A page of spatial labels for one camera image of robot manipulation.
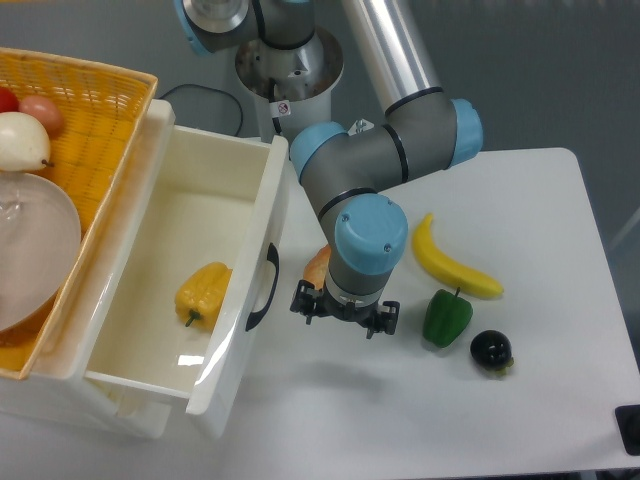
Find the white table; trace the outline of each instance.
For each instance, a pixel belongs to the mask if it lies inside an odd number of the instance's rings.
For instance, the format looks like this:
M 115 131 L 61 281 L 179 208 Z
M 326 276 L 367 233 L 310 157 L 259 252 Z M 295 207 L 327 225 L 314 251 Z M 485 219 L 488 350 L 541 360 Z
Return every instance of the white table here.
M 497 277 L 499 300 L 445 351 L 420 330 L 442 286 L 410 249 L 383 300 L 396 334 L 290 313 L 323 237 L 291 169 L 281 277 L 224 436 L 174 412 L 157 441 L 0 416 L 3 478 L 405 479 L 640 466 L 614 408 L 640 403 L 640 377 L 582 183 L 566 150 L 482 153 L 385 192 L 410 227 L 434 212 L 443 250 Z M 515 366 L 498 380 L 469 355 L 497 329 Z

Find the white storage box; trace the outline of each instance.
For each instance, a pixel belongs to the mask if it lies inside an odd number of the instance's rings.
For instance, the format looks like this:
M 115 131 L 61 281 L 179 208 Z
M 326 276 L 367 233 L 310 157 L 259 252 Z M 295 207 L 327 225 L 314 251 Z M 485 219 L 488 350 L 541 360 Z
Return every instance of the white storage box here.
M 173 119 L 152 102 L 67 322 L 27 380 L 0 383 L 2 410 L 157 436 L 179 406 L 222 433 L 277 283 L 288 145 Z M 216 326 L 185 328 L 175 293 L 213 261 L 233 269 Z

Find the black handle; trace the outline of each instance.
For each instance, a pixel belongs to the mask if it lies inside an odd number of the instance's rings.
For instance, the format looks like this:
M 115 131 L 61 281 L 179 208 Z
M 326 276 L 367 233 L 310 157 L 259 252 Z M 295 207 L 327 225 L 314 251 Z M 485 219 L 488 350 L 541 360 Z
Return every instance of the black handle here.
M 249 318 L 247 319 L 247 328 L 245 331 L 249 331 L 258 326 L 258 324 L 262 321 L 264 316 L 269 311 L 269 307 L 271 306 L 271 301 L 273 300 L 273 295 L 276 293 L 276 285 L 278 284 L 278 276 L 280 275 L 280 256 L 278 255 L 278 249 L 273 243 L 269 244 L 269 250 L 267 251 L 267 262 L 273 263 L 273 266 L 276 267 L 276 274 L 273 278 L 273 284 L 271 285 L 271 292 L 269 293 L 269 299 L 262 309 L 257 312 L 251 312 L 249 314 Z

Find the yellow basket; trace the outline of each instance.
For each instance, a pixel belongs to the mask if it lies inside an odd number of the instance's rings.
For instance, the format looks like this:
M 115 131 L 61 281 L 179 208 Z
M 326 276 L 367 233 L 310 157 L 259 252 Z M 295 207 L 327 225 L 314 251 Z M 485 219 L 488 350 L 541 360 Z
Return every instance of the yellow basket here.
M 92 253 L 93 238 L 130 156 L 156 91 L 153 75 L 102 63 L 0 48 L 0 86 L 22 99 L 50 98 L 65 119 L 51 140 L 53 168 L 37 172 L 61 187 L 80 215 L 82 245 L 55 299 L 15 328 L 0 333 L 0 377 L 26 378 L 63 317 L 70 285 Z

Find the white plate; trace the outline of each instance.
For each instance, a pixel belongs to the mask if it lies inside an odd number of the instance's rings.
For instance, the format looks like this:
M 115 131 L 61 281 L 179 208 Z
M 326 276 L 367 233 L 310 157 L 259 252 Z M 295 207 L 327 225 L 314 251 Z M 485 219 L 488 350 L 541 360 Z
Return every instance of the white plate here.
M 0 219 L 0 332 L 41 308 L 71 271 L 80 247 L 80 218 L 69 196 L 42 177 L 16 180 L 19 215 Z M 0 189 L 9 188 L 0 175 Z

